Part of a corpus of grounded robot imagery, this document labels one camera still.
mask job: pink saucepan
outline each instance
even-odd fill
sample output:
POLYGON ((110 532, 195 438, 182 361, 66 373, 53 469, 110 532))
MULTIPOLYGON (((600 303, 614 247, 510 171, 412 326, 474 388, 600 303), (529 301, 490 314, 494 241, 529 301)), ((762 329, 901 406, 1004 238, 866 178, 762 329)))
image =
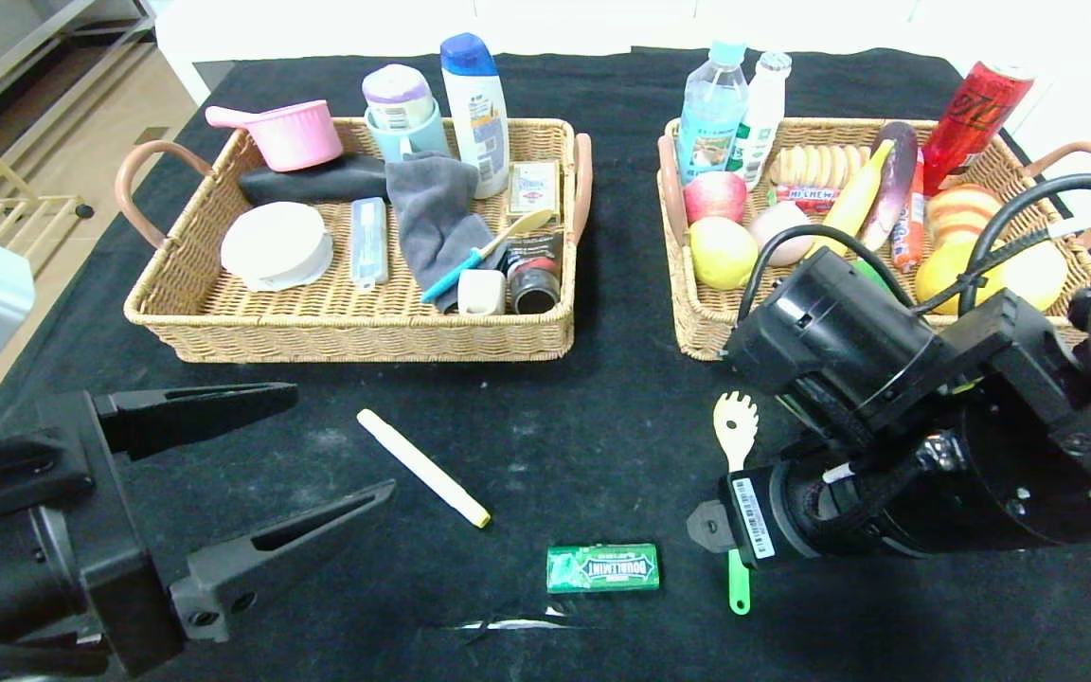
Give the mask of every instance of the pink saucepan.
POLYGON ((316 167, 343 153, 326 99, 259 113, 208 107, 204 109, 204 120, 213 128, 247 129, 260 147, 264 163, 274 171, 316 167))

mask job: yellow lemon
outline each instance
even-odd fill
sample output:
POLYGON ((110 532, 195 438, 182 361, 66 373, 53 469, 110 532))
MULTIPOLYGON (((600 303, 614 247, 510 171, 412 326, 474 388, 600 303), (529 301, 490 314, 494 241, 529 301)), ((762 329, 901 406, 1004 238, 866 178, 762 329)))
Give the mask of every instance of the yellow lemon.
POLYGON ((709 216, 688 227, 693 274, 715 289, 739 289, 748 283, 760 249, 748 230, 732 219, 709 216))
MULTIPOLYGON (((1004 247, 1004 242, 996 239, 995 246, 992 249, 996 250, 999 247, 1004 247)), ((928 298, 934 298, 940 290, 954 284, 954 280, 958 279, 958 275, 961 275, 962 271, 966 271, 966 263, 971 260, 971 250, 973 249, 973 239, 956 240, 948 242, 948 244, 943 244, 939 249, 932 252, 925 262, 921 264, 921 268, 916 271, 916 301, 927 301, 928 298)), ((1004 279, 1006 264, 1002 263, 999 266, 992 268, 991 272, 987 272, 985 275, 987 277, 987 285, 981 286, 981 288, 975 290, 975 306, 987 301, 987 298, 992 297, 997 290, 1004 289, 1002 280, 1004 279)), ((942 306, 937 306, 933 312, 943 315, 958 314, 958 297, 948 299, 942 306)))

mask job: wicker basket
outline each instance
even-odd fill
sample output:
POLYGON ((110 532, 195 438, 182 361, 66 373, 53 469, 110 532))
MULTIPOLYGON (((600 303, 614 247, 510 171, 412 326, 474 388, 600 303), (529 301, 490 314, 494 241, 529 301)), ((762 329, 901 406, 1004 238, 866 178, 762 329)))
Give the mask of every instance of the wicker basket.
MULTIPOLYGON (((793 144, 870 144, 874 140, 874 134, 878 132, 885 121, 879 119, 784 119, 777 129, 777 142, 774 146, 774 154, 770 155, 769 163, 774 159, 776 151, 781 147, 791 147, 793 144)), ((936 124, 936 121, 909 121, 914 127, 921 143, 923 143, 936 124)), ((676 327, 676 342, 680 349, 685 355, 702 361, 716 361, 719 359, 719 350, 727 344, 731 335, 731 327, 735 324, 735 316, 739 313, 740 302, 743 298, 743 290, 718 290, 704 284, 698 284, 693 276, 693 254, 688 250, 685 240, 685 208, 683 199, 680 195, 679 180, 675 174, 675 134, 679 129, 679 119, 672 120, 668 124, 663 137, 659 139, 659 163, 661 171, 658 174, 659 204, 663 214, 663 239, 668 250, 668 271, 671 277, 671 309, 672 318, 676 327)), ((1033 176, 1042 172, 1047 165, 1056 161, 1074 151, 1086 151, 1091 153, 1091 143, 1077 143, 1071 146, 1062 147, 1047 155, 1046 158, 1031 164, 1023 168, 1021 161, 1017 159, 1012 151, 996 137, 991 146, 974 161, 970 171, 966 174, 968 182, 978 182, 995 190, 1004 200, 1012 199, 1022 190, 1034 186, 1033 176)), ((750 194, 744 206, 743 224, 750 222, 767 207, 767 191, 770 183, 763 181, 750 194)), ((813 216, 815 222, 822 220, 822 216, 813 216)), ((1003 239, 1011 239, 1019 234, 1027 234, 1031 229, 1044 227, 1052 222, 1060 220, 1059 213, 1048 200, 1044 199, 1027 211, 1018 213, 1016 219, 1009 222, 1008 228, 1002 234, 1003 239)), ((925 234, 925 254, 931 251, 931 230, 925 234)), ((1065 255, 1068 262, 1068 280, 1064 292, 1050 307, 1047 316, 1060 332, 1068 336, 1080 337, 1079 333, 1070 326, 1066 320, 1066 307, 1072 290, 1091 282, 1091 255, 1088 255, 1086 242, 1081 240, 1059 239, 1055 242, 1056 248, 1065 255)), ((890 242, 879 251, 883 260, 890 262, 890 242)), ((856 259, 849 253, 849 258, 856 259)), ((903 284, 908 292, 913 292, 913 280, 915 273, 900 273, 891 267, 898 280, 903 284)), ((783 276, 789 275, 793 266, 769 267, 765 270, 765 276, 760 284, 757 296, 753 299, 753 306, 758 306, 771 292, 774 285, 783 276)), ((957 319, 954 315, 926 315, 925 319, 934 327, 944 327, 957 319)))
MULTIPOLYGON (((380 155, 360 118, 335 119, 348 152, 380 155)), ((456 151, 452 121, 445 119, 456 151)), ((587 134, 566 121, 512 119, 512 160, 559 160, 563 169, 562 295, 541 314, 463 316, 441 314, 420 302, 421 289, 398 250, 397 219, 389 212, 389 282, 359 290, 349 277, 350 205, 317 204, 334 238, 331 267, 315 284, 287 290, 249 290, 220 267, 221 238, 251 208, 239 174, 261 167, 259 147, 235 131, 212 167, 185 147, 156 141, 134 149, 121 165, 117 200, 154 258, 125 300, 125 318, 146 326, 185 362, 463 362, 549 361, 573 342, 576 246, 588 215, 592 158, 587 134), (204 175, 199 189, 163 236, 133 205, 133 172, 149 155, 172 152, 204 175)), ((493 232, 506 225, 506 199, 477 200, 493 232)))

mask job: eggplant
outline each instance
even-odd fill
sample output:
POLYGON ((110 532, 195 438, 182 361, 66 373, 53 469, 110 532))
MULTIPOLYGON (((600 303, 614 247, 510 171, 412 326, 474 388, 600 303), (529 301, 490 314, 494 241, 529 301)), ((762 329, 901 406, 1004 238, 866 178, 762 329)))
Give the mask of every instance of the eggplant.
POLYGON ((921 143, 916 141, 916 131, 904 121, 891 121, 878 130, 878 135, 871 144, 871 152, 878 151, 884 140, 894 140, 895 149, 890 158, 883 164, 883 181, 878 187, 878 195, 874 206, 865 217, 861 241, 866 249, 876 251, 883 248, 890 237, 891 229, 900 219, 900 212, 908 203, 912 191, 912 178, 916 169, 916 152, 921 143))

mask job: white cup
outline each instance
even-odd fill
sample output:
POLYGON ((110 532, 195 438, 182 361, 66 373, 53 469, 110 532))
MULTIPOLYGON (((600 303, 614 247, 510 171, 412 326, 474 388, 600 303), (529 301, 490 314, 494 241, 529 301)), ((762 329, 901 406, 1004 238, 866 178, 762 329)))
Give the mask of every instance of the white cup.
POLYGON ((463 315, 502 315, 506 279, 497 270, 463 270, 457 311, 463 315))

